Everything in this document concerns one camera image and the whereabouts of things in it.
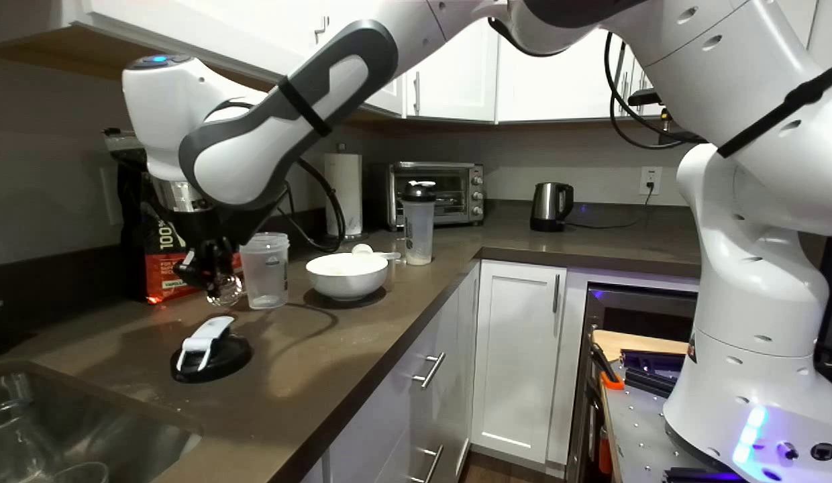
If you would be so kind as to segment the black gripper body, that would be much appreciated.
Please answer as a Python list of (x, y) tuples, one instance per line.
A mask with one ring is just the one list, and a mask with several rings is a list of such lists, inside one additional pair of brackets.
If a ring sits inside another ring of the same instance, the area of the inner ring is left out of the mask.
[(237, 248), (267, 216), (265, 209), (204, 209), (204, 211), (168, 211), (165, 220), (187, 244), (186, 267), (229, 267)]

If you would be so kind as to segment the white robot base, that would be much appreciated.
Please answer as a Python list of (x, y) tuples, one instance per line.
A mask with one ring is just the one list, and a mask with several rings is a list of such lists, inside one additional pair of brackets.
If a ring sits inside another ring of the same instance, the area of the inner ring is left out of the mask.
[(832, 439), (785, 439), (773, 408), (751, 405), (724, 448), (691, 448), (662, 416), (662, 396), (602, 382), (616, 483), (832, 483)]

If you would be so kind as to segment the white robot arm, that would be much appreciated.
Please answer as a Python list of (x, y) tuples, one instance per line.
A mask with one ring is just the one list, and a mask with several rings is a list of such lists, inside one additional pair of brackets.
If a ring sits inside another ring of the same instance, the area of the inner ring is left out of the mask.
[(168, 209), (212, 242), (222, 215), (267, 207), (313, 138), (475, 22), (521, 54), (500, 75), (508, 121), (572, 98), (575, 78), (551, 62), (577, 40), (630, 47), (697, 138), (675, 180), (700, 293), (662, 416), (732, 463), (832, 472), (832, 380), (815, 368), (830, 283), (799, 247), (832, 236), (832, 67), (779, 0), (375, 0), (271, 91), (194, 55), (141, 55), (124, 72), (128, 117)]

